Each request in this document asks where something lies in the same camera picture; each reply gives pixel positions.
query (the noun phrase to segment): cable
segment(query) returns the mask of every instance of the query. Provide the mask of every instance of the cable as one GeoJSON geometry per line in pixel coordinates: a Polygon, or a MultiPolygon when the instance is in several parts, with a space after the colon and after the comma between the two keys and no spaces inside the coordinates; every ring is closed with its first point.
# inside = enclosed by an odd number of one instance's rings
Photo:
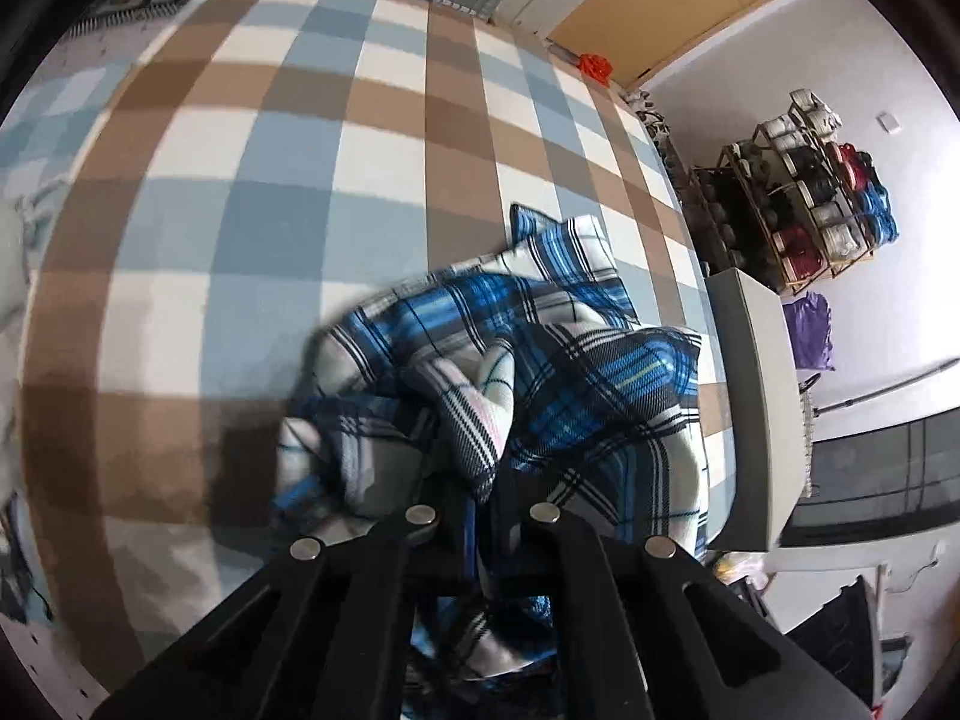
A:
{"type": "MultiPolygon", "coordinates": [[[[13,572],[13,576],[11,576],[11,579],[13,579],[13,581],[17,581],[17,579],[16,579],[16,572],[13,572]]],[[[3,584],[3,582],[6,581],[6,580],[7,580],[7,572],[4,571],[3,568],[0,568],[0,584],[3,584]]],[[[37,594],[37,596],[40,597],[40,600],[43,602],[43,613],[46,615],[46,617],[47,617],[48,620],[50,620],[51,622],[53,622],[53,619],[54,619],[54,611],[53,611],[53,609],[50,607],[50,602],[47,601],[47,599],[44,597],[43,593],[41,593],[41,592],[37,589],[37,586],[34,584],[34,580],[32,579],[32,577],[30,577],[30,579],[28,579],[28,584],[30,584],[30,591],[35,592],[35,593],[37,594]]]]}
{"type": "Polygon", "coordinates": [[[913,575],[910,578],[910,584],[908,584],[903,590],[887,590],[887,592],[891,595],[901,595],[902,593],[906,593],[909,591],[909,589],[912,589],[914,584],[917,584],[917,577],[920,576],[923,571],[927,570],[928,568],[933,568],[933,566],[938,565],[939,562],[939,557],[935,557],[933,560],[930,560],[927,565],[922,565],[913,572],[913,575]]]}

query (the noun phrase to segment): window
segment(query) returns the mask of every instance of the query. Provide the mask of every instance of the window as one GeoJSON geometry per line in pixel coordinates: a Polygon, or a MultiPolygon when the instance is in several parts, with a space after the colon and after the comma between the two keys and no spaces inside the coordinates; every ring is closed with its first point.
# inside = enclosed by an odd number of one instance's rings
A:
{"type": "Polygon", "coordinates": [[[783,546],[901,536],[960,519],[960,409],[817,442],[813,495],[784,528],[783,546]]]}

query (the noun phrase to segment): shoe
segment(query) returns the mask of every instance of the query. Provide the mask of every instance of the shoe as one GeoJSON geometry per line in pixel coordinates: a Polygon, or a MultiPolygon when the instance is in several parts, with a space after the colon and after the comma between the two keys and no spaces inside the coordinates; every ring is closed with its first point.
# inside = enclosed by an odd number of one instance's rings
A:
{"type": "Polygon", "coordinates": [[[760,156],[760,147],[753,141],[737,141],[730,144],[731,151],[737,159],[750,159],[760,156]]]}
{"type": "Polygon", "coordinates": [[[844,262],[860,253],[860,243],[853,237],[850,225],[851,223],[834,224],[823,229],[824,244],[827,246],[830,261],[844,262]]]}
{"type": "Polygon", "coordinates": [[[810,191],[809,187],[806,186],[806,181],[797,182],[797,191],[800,193],[800,197],[803,198],[803,202],[806,203],[806,207],[816,207],[817,201],[813,199],[813,193],[810,191]]]}
{"type": "Polygon", "coordinates": [[[733,228],[729,224],[720,225],[720,237],[727,248],[736,247],[736,232],[733,232],[733,228]]]}
{"type": "Polygon", "coordinates": [[[815,108],[806,114],[806,118],[818,138],[827,138],[843,127],[840,117],[827,108],[815,108]]]}
{"type": "Polygon", "coordinates": [[[786,289],[784,272],[776,263],[764,262],[754,266],[751,276],[777,295],[786,289]]]}
{"type": "Polygon", "coordinates": [[[817,95],[814,95],[809,89],[794,89],[790,93],[790,99],[803,112],[812,111],[814,108],[822,107],[817,95]]]}
{"type": "Polygon", "coordinates": [[[780,153],[790,151],[792,148],[798,148],[799,146],[805,146],[805,144],[806,141],[803,139],[802,132],[787,132],[785,135],[773,139],[773,146],[780,153]]]}
{"type": "Polygon", "coordinates": [[[797,146],[790,151],[784,151],[784,164],[790,175],[796,178],[811,165],[819,164],[820,156],[810,146],[797,146]]]}
{"type": "Polygon", "coordinates": [[[784,270],[792,282],[809,279],[819,271],[822,260],[819,252],[797,252],[784,257],[784,270]]]}
{"type": "Polygon", "coordinates": [[[770,163],[767,162],[762,156],[756,154],[750,157],[750,170],[754,174],[754,177],[757,181],[763,186],[767,185],[767,182],[770,180],[770,163]]]}
{"type": "Polygon", "coordinates": [[[806,189],[808,189],[810,192],[810,196],[813,197],[813,205],[810,206],[811,208],[815,208],[818,205],[823,205],[825,202],[831,201],[834,196],[836,196],[836,189],[834,189],[832,181],[830,181],[826,175],[813,180],[808,178],[803,183],[805,183],[806,189]]]}
{"type": "Polygon", "coordinates": [[[818,227],[829,227],[829,225],[837,224],[840,220],[843,220],[843,211],[833,200],[811,209],[810,214],[818,227]]]}
{"type": "Polygon", "coordinates": [[[725,221],[730,220],[730,215],[727,213],[727,209],[724,208],[720,203],[712,202],[707,205],[707,208],[709,208],[710,215],[717,224],[723,224],[725,221]]]}
{"type": "Polygon", "coordinates": [[[826,180],[829,181],[830,174],[824,164],[820,161],[819,154],[817,158],[810,162],[808,165],[804,165],[800,170],[799,177],[808,183],[808,185],[814,181],[826,180]]]}
{"type": "Polygon", "coordinates": [[[768,196],[762,187],[757,186],[757,184],[751,184],[750,192],[754,196],[754,202],[757,204],[757,208],[763,210],[764,208],[770,207],[770,196],[768,196]]]}
{"type": "Polygon", "coordinates": [[[837,146],[833,143],[829,146],[833,150],[834,156],[844,167],[844,178],[847,185],[853,191],[864,191],[867,188],[869,177],[867,170],[861,164],[856,155],[856,148],[851,143],[844,143],[843,146],[837,146]]]}
{"type": "Polygon", "coordinates": [[[699,203],[683,203],[680,213],[683,213],[683,220],[691,233],[699,233],[712,226],[709,212],[699,203]]]}
{"type": "Polygon", "coordinates": [[[789,227],[776,231],[773,234],[776,251],[779,254],[786,254],[786,251],[793,247],[794,242],[804,235],[806,235],[806,230],[799,224],[791,224],[789,227]]]}
{"type": "Polygon", "coordinates": [[[883,184],[880,183],[880,177],[877,175],[877,169],[874,167],[874,158],[870,156],[870,152],[858,151],[856,156],[861,165],[864,167],[864,170],[867,172],[867,180],[869,180],[878,190],[882,189],[883,184]]]}
{"type": "Polygon", "coordinates": [[[785,135],[787,132],[795,132],[797,130],[797,123],[793,121],[793,117],[788,113],[784,113],[776,119],[770,119],[769,122],[764,122],[761,127],[767,133],[767,137],[771,140],[785,135]]]}

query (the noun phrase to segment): plaid bedsheet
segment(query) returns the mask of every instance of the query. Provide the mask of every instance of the plaid bedsheet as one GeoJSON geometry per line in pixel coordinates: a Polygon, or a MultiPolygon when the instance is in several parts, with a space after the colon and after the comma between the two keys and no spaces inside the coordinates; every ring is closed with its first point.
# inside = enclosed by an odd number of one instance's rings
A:
{"type": "MultiPolygon", "coordinates": [[[[7,184],[56,140],[35,135],[46,94],[3,123],[7,184]]],[[[107,688],[269,552],[316,329],[502,250],[515,201],[595,215],[640,321],[702,335],[719,529],[733,435],[678,203],[616,95],[532,39],[419,1],[194,0],[91,114],[32,285],[19,423],[56,611],[107,688]]]]}

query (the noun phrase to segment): checkered blanket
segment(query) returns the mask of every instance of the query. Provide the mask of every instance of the checkered blanket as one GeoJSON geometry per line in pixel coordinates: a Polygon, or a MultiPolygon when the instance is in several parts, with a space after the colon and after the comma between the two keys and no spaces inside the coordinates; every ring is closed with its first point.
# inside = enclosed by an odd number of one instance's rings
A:
{"type": "MultiPolygon", "coordinates": [[[[514,205],[511,228],[510,250],[406,282],[325,333],[315,394],[281,431],[277,509],[301,533],[340,503],[382,517],[450,467],[483,504],[507,464],[600,533],[668,533],[693,552],[700,339],[640,327],[596,218],[514,205]]],[[[536,666],[556,651],[546,598],[440,599],[412,645],[410,716],[553,714],[555,664],[536,666]]]]}
{"type": "Polygon", "coordinates": [[[536,39],[416,0],[191,0],[128,71],[21,100],[4,191],[69,164],[18,371],[31,547],[107,688],[272,554],[317,328],[503,250],[515,202],[592,215],[640,323],[699,335],[699,508],[722,525],[733,431],[680,205],[622,101],[536,39]]]}

